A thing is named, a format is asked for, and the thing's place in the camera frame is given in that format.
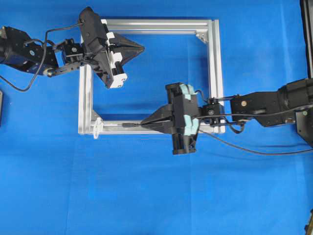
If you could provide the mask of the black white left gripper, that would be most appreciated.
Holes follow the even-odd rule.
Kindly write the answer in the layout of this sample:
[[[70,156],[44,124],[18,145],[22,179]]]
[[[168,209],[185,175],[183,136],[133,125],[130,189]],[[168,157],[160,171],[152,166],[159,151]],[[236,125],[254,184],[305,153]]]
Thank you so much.
[[[79,15],[85,60],[108,89],[121,88],[127,80],[122,66],[144,51],[144,46],[109,32],[101,18],[90,7]]]

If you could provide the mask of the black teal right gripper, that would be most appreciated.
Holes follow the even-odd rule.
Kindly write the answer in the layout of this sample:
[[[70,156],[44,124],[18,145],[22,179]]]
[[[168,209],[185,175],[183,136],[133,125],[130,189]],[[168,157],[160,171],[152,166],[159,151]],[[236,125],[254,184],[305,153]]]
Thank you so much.
[[[141,122],[141,127],[172,134],[173,154],[196,152],[200,121],[197,93],[193,86],[173,83],[165,87],[168,103]]]

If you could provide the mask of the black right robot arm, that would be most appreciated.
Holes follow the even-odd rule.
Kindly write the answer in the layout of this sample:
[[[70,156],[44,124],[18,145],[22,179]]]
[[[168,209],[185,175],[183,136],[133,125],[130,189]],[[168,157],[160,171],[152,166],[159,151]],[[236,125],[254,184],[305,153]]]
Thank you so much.
[[[298,135],[313,144],[313,81],[301,79],[277,91],[254,92],[209,98],[198,106],[197,92],[190,85],[174,83],[165,87],[168,103],[140,126],[172,136],[173,154],[196,152],[196,141],[202,123],[210,127],[229,126],[239,134],[245,124],[256,120],[263,127],[295,124]]]

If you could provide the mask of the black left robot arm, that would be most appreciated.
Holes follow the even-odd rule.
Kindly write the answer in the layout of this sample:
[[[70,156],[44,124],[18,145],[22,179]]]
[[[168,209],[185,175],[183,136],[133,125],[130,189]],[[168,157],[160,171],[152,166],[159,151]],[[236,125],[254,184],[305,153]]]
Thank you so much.
[[[65,39],[54,43],[31,38],[26,32],[3,26],[0,29],[0,62],[16,70],[54,77],[90,66],[108,89],[120,88],[127,75],[123,65],[144,51],[144,46],[110,32],[107,23],[90,7],[79,15],[75,26],[83,41]]]

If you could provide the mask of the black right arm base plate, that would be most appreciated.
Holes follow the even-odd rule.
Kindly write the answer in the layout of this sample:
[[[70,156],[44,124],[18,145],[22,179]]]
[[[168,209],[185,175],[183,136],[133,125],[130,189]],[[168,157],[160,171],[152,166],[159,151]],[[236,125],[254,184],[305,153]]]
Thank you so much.
[[[313,146],[313,109],[296,112],[296,128],[298,135],[310,146]]]

